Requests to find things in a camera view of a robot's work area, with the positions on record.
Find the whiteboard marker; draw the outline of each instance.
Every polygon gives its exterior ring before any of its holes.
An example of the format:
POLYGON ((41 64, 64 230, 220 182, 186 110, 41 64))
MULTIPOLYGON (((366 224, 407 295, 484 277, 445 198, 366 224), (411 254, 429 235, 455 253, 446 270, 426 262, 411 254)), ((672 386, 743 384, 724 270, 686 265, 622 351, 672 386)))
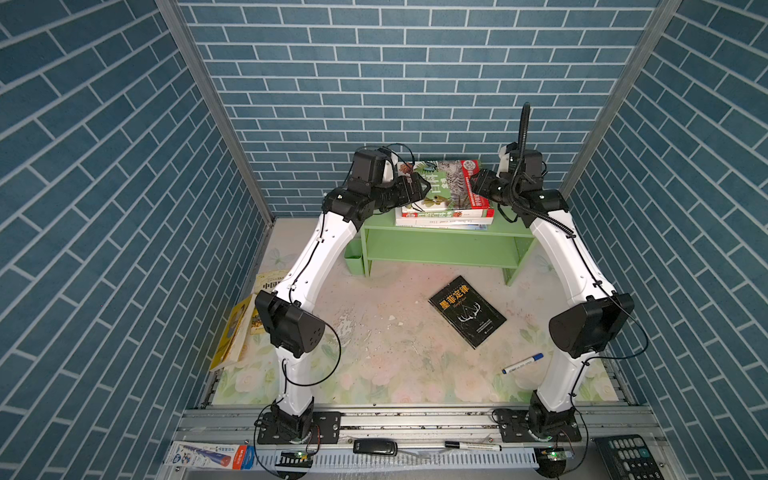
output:
POLYGON ((492 452, 500 452, 502 450, 501 445, 493 445, 490 443, 446 442, 445 447, 447 449, 490 450, 492 452))
POLYGON ((512 370, 517 370, 517 369, 519 369, 522 366, 526 366, 529 363, 533 363, 536 360, 540 360, 540 359, 543 359, 543 358, 544 358, 544 354, 543 353, 537 353, 536 355, 528 357, 527 359, 523 360, 522 362, 513 363, 510 366, 508 366, 507 368, 502 369, 502 373, 510 373, 512 370))

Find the black mounting plate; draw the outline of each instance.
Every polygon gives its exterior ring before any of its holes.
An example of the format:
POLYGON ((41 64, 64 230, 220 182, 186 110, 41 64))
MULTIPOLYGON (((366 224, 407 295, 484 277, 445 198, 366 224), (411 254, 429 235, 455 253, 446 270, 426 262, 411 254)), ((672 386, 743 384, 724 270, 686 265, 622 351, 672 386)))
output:
MULTIPOLYGON (((494 417, 498 423, 498 430, 502 434, 502 442, 541 442, 542 439, 534 437, 528 430, 528 410, 496 409, 494 417)), ((563 432, 559 433, 559 440, 567 442, 580 442, 581 433, 578 425, 566 425, 563 432)))
MULTIPOLYGON (((277 435, 277 423, 271 412, 265 413, 262 417, 262 428, 259 430, 257 443, 259 445, 287 445, 292 439, 282 438, 277 435)), ((339 429, 341 428, 341 412, 313 412, 312 425, 320 427, 320 444, 339 443, 339 429)), ((311 426, 313 438, 312 443, 317 443, 315 427, 311 426)))

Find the book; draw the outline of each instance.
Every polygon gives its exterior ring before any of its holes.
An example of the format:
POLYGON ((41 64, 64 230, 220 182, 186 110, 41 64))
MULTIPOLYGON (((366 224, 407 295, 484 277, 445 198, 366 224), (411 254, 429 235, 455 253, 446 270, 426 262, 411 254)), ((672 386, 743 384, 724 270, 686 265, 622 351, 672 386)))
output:
POLYGON ((429 302, 476 349, 506 318, 459 275, 429 302))
MULTIPOLYGON (((253 293, 259 293, 261 290, 271 292, 278 283, 283 281, 288 272, 290 272, 290 269, 259 273, 256 275, 256 281, 253 282, 253 293)), ((259 310, 253 309, 253 315, 250 318, 250 334, 257 335, 265 331, 261 318, 259 318, 259 310)))
POLYGON ((487 230, 488 225, 475 225, 467 223, 466 225, 414 225, 412 228, 443 228, 446 230, 487 230))
POLYGON ((403 217, 400 215, 400 209, 395 210, 395 225, 398 227, 418 227, 422 225, 490 225, 493 223, 491 217, 403 217))
POLYGON ((255 453, 252 445, 173 442, 165 455, 165 465, 191 468, 251 470, 255 453))
POLYGON ((250 319, 255 310, 255 299, 256 294, 251 293, 232 309, 227 327, 219 339, 214 358, 210 362, 209 371, 214 372, 240 360, 240 352, 243 350, 243 344, 250 330, 250 319))
MULTIPOLYGON (((411 169, 403 164, 403 169, 411 169)), ((492 217, 488 199, 472 193, 469 179, 480 171, 479 160, 418 161, 412 168, 432 189, 424 200, 406 205, 404 217, 492 217)))

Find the stack of books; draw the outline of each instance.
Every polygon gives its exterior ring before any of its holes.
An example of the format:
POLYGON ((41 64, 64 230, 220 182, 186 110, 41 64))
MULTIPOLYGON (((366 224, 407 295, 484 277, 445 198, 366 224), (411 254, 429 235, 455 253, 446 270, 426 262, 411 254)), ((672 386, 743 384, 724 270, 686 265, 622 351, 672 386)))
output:
POLYGON ((494 210, 488 200, 472 193, 469 178, 480 171, 479 160, 418 161, 399 164, 415 170, 432 189, 424 200, 396 209, 395 225, 402 227, 487 230, 494 210))
POLYGON ((210 362, 209 371, 216 372, 245 359, 248 349, 248 336, 264 333, 259 312, 256 310, 256 295, 261 290, 271 292, 285 278, 290 270, 273 270, 256 275, 253 292, 245 300, 235 305, 227 321, 227 328, 219 339, 219 344, 210 362))

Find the yellow book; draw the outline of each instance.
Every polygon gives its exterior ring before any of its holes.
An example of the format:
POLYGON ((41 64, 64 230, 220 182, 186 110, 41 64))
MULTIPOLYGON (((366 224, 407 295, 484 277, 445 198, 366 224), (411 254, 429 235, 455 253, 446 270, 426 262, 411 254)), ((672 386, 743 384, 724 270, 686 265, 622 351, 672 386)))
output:
POLYGON ((219 340, 214 359, 210 362, 211 372, 237 363, 240 359, 240 351, 243 349, 243 343, 249 330, 249 320, 253 316, 255 298, 256 295, 251 293, 232 309, 227 321, 227 328, 219 340))
MULTIPOLYGON (((274 290, 278 283, 283 281, 283 278, 290 272, 290 270, 272 270, 271 272, 259 273, 256 275, 256 282, 253 283, 253 293, 259 293, 261 290, 271 292, 274 290)), ((250 319, 250 334, 256 335, 258 333, 264 333, 264 325, 259 318, 259 312, 253 309, 253 316, 250 319)))

